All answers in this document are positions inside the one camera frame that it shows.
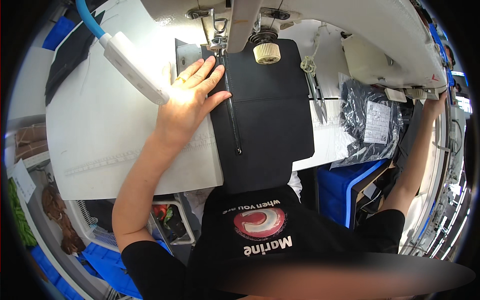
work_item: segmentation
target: person's left hand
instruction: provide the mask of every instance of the person's left hand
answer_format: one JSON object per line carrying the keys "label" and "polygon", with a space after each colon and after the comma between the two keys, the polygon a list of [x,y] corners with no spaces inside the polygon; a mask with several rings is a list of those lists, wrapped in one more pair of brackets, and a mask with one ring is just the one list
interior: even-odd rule
{"label": "person's left hand", "polygon": [[[205,79],[215,65],[215,57],[210,56],[190,65],[181,72],[171,89],[170,100],[158,108],[156,127],[151,136],[164,150],[176,155],[188,143],[206,115],[231,93],[221,91],[205,98],[220,81],[225,71],[219,65],[210,77]],[[170,85],[170,64],[163,68],[162,75]]]}

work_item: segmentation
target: fingers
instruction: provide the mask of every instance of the fingers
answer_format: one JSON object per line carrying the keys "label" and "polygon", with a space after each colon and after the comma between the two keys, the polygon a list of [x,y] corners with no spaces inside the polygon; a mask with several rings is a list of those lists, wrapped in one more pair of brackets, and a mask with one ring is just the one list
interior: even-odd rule
{"label": "fingers", "polygon": [[201,68],[193,74],[187,82],[185,82],[185,87],[187,88],[192,88],[197,86],[199,83],[201,83],[208,75],[210,70],[215,66],[215,57],[210,56],[207,58],[205,63],[201,66]]}
{"label": "fingers", "polygon": [[216,84],[220,81],[224,72],[225,72],[225,67],[223,65],[219,65],[218,67],[215,68],[215,70],[212,72],[210,77],[203,80],[199,85],[197,85],[196,89],[200,93],[208,94],[211,90],[213,90]]}
{"label": "fingers", "polygon": [[183,72],[181,72],[177,78],[183,78],[185,81],[182,79],[175,79],[173,82],[172,86],[179,86],[182,85],[184,82],[186,82],[195,72],[198,71],[198,69],[204,64],[204,59],[199,59],[193,64],[191,64],[187,69],[185,69]]}
{"label": "fingers", "polygon": [[168,62],[162,69],[162,78],[165,81],[166,84],[171,85],[172,84],[172,76],[170,74],[172,69],[172,66],[170,65],[170,62]]}
{"label": "fingers", "polygon": [[216,108],[217,105],[223,102],[223,100],[228,99],[232,97],[232,94],[227,91],[221,91],[218,93],[215,93],[205,99],[204,104],[202,105],[202,116],[206,116],[210,111],[212,111],[214,108]]}

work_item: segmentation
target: blue plastic bin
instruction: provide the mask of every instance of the blue plastic bin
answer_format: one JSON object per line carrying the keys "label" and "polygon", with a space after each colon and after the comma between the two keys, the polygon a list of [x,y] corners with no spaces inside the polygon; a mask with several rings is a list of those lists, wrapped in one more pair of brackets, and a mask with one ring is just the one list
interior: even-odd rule
{"label": "blue plastic bin", "polygon": [[317,170],[320,212],[347,228],[353,228],[355,201],[352,187],[379,168],[387,159],[333,168],[330,165]]}
{"label": "blue plastic bin", "polygon": [[[167,251],[167,246],[162,241],[157,241]],[[137,287],[128,274],[125,274],[125,265],[118,252],[90,243],[82,252],[92,267],[108,282],[117,292],[142,299]]]}
{"label": "blue plastic bin", "polygon": [[31,255],[35,259],[36,263],[42,270],[42,272],[47,276],[48,280],[62,293],[62,295],[68,300],[83,300],[83,297],[80,296],[66,281],[60,276],[57,270],[53,267],[52,263],[43,253],[40,246],[36,245],[30,251]]}
{"label": "blue plastic bin", "polygon": [[75,23],[64,16],[61,16],[45,38],[42,48],[55,51],[57,46],[73,28],[75,28]]}

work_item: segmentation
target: zipper teeth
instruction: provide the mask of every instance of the zipper teeth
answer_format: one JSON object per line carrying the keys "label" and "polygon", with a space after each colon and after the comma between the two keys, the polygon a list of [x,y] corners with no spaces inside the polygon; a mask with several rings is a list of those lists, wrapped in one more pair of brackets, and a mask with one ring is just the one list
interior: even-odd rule
{"label": "zipper teeth", "polygon": [[[228,83],[228,75],[227,75],[227,66],[225,64],[225,57],[223,55],[220,56],[220,63],[225,67],[225,73],[223,75],[225,78],[225,89],[227,90],[227,92],[230,92],[230,85]],[[235,108],[233,107],[232,97],[228,98],[227,100],[227,108],[228,108],[228,114],[230,115],[230,122],[233,129],[233,137],[235,139],[235,147],[236,147],[235,150],[237,152],[237,155],[242,155],[240,134],[237,126],[237,119],[235,118]]]}

